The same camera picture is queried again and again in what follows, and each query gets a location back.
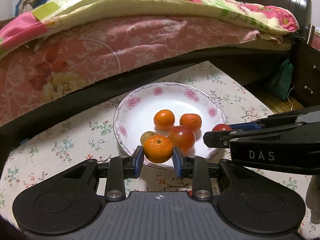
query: tablecloth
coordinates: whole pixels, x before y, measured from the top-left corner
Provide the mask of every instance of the tablecloth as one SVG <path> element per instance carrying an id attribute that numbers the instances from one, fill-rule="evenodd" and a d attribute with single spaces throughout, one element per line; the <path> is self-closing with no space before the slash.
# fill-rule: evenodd
<path id="1" fill-rule="evenodd" d="M 228 123 L 249 122 L 272 114 L 244 87 L 208 61 L 156 82 L 181 82 L 204 91 L 220 104 Z M 114 156 L 124 154 L 113 132 L 113 116 L 126 95 L 73 116 L 13 150 L 0 180 L 0 213 L 16 223 L 12 203 L 26 188 L 85 159 L 95 158 L 99 163 L 105 163 Z M 221 150 L 211 161 L 217 162 L 220 158 L 229 159 L 230 152 Z M 305 199 L 311 176 L 252 170 L 296 191 Z M 97 191 L 100 195 L 104 194 L 105 182 L 106 179 L 100 179 Z M 146 166 L 142 168 L 139 179 L 125 181 L 127 195 L 130 191 L 176 191 L 191 187 L 190 179 L 177 179 L 172 171 L 160 171 Z M 212 188 L 215 194 L 219 194 L 215 179 L 212 179 Z M 308 208 L 299 233 L 306 238 L 320 236 L 319 225 L 310 222 Z"/>

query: pink blanket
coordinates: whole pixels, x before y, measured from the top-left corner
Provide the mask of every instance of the pink blanket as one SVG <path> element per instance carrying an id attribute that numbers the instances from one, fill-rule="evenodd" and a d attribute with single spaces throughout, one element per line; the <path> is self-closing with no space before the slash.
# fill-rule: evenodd
<path id="1" fill-rule="evenodd" d="M 120 17 L 74 27 L 1 60 L 0 125 L 118 73 L 258 35 L 206 17 Z"/>

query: drawer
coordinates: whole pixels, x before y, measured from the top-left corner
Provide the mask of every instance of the drawer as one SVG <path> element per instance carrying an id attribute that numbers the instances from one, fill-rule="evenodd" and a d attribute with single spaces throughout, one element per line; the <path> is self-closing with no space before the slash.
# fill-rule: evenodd
<path id="1" fill-rule="evenodd" d="M 292 75 L 294 96 L 305 107 L 320 105 L 320 79 L 308 76 L 300 69 Z"/>
<path id="2" fill-rule="evenodd" d="M 289 61 L 294 68 L 302 70 L 309 76 L 316 75 L 320 78 L 320 53 L 305 41 L 295 39 L 289 54 Z"/>

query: plate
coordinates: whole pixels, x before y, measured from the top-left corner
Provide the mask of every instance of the plate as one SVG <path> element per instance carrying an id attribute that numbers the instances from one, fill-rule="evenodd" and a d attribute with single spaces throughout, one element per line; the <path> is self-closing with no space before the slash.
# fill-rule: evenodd
<path id="1" fill-rule="evenodd" d="M 167 136 L 168 132 L 155 130 L 153 117 L 162 109 L 169 109 L 175 116 L 175 126 L 180 125 L 183 114 L 198 114 L 202 127 L 196 133 L 196 143 L 189 155 L 198 155 L 207 160 L 213 158 L 220 149 L 208 148 L 203 135 L 219 123 L 226 123 L 226 116 L 219 104 L 209 95 L 194 87 L 181 83 L 153 83 L 142 86 L 127 95 L 119 104 L 113 119 L 113 129 L 122 149 L 132 155 L 144 132 L 156 131 Z M 144 164 L 173 171 L 172 158 L 165 163 L 152 163 L 146 158 Z"/>

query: crosshair symbol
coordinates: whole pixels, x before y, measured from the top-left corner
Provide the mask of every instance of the crosshair symbol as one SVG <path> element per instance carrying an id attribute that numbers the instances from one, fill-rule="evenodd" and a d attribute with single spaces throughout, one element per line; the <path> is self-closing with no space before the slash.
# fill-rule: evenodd
<path id="1" fill-rule="evenodd" d="M 156 195 L 156 196 L 155 196 L 155 198 L 156 198 L 156 199 L 161 200 L 161 199 L 164 199 L 164 198 L 165 198 L 165 196 L 163 196 L 163 195 L 159 194 L 159 195 Z"/>

